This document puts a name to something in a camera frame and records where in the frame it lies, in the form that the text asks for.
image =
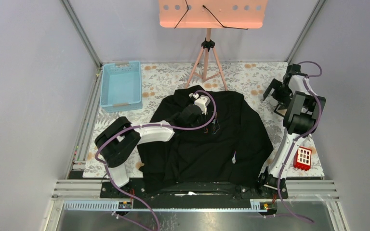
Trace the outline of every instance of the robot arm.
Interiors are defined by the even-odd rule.
[[[124,162],[137,145],[154,141],[169,141],[176,131],[167,125],[197,127],[201,124],[202,115],[207,113],[207,106],[211,100],[207,96],[199,96],[198,94],[190,94],[189,97],[194,100],[194,104],[190,104],[181,113],[174,114],[167,121],[139,124],[131,123],[126,117],[119,117],[95,139],[97,148],[100,148],[108,139],[123,129],[141,125],[139,128],[123,133],[123,137],[117,137],[101,151],[101,155],[107,162],[111,178],[117,186],[121,187],[129,181]]]
[[[315,98],[308,93],[308,90],[312,91],[312,89],[308,83],[308,78],[305,78],[307,75],[301,73],[300,68],[296,64],[289,65],[283,77],[283,82],[274,79],[264,93],[265,100],[270,91],[274,90],[271,96],[277,101],[277,107],[287,109],[287,111],[283,119],[285,128],[283,140],[278,148],[276,157],[259,177],[259,191],[262,196],[268,197],[277,193],[279,175],[281,185],[285,184],[287,167],[290,166],[295,157],[294,154],[306,138],[301,136],[308,132],[314,126],[316,120],[318,120],[319,108],[316,105]],[[322,110],[326,100],[320,96],[317,96],[317,98],[321,103]],[[291,154],[286,162],[286,167],[280,173],[290,149]]]

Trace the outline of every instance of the black jacket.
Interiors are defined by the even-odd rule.
[[[150,122],[159,122],[193,103],[189,94],[201,86],[176,90],[164,98]],[[228,181],[252,187],[273,151],[259,114],[235,91],[209,91],[216,101],[217,121],[206,128],[177,132],[169,142],[138,145],[148,193],[178,182]],[[208,106],[207,122],[213,113]],[[232,157],[236,153],[236,162]]]

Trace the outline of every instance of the pink music stand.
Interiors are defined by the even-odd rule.
[[[192,76],[196,75],[206,81],[221,75],[225,90],[227,85],[219,63],[215,49],[215,43],[211,40],[212,28],[261,28],[264,20],[264,11],[267,0],[159,0],[159,23],[163,27],[174,28],[206,28],[206,38],[198,58],[186,82],[185,88],[189,86]],[[212,48],[213,55],[218,65],[219,72],[211,77],[206,77],[208,71],[209,51]],[[205,51],[205,60],[202,75],[195,73],[196,67]]]

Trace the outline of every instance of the floral tablecloth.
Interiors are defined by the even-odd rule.
[[[161,100],[172,95],[176,89],[185,86],[189,73],[192,69],[191,63],[165,63],[165,64],[142,64],[142,91],[143,108],[141,110],[127,111],[118,113],[107,113],[99,108],[93,134],[90,140],[89,153],[87,155],[86,166],[83,173],[85,178],[102,178],[106,173],[103,164],[96,161],[94,155],[97,147],[94,139],[118,116],[126,116],[132,122],[147,123],[151,119]],[[287,68],[287,63],[223,63],[222,69],[225,74],[229,90],[242,93],[246,102],[261,116],[267,129],[270,140],[273,143],[274,151],[267,160],[267,164],[273,161],[278,146],[283,138],[282,117],[273,113],[274,108],[269,101],[263,101],[263,92],[273,78],[281,80]],[[201,73],[203,67],[199,66],[197,71]],[[208,76],[218,72],[216,64],[209,63]],[[200,78],[194,76],[190,86],[201,85],[205,90],[222,91],[225,90],[220,76],[202,82]],[[304,146],[313,150],[311,169],[303,171],[294,168],[292,165],[288,169],[288,177],[323,177],[324,172],[318,158],[317,151],[311,136],[304,142]],[[130,178],[141,178],[143,174],[138,170],[141,166],[141,159],[137,148],[131,153],[125,162],[128,176]]]

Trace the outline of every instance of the red object with white squares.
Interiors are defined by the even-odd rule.
[[[311,149],[299,147],[294,158],[295,168],[308,171],[311,168]]]

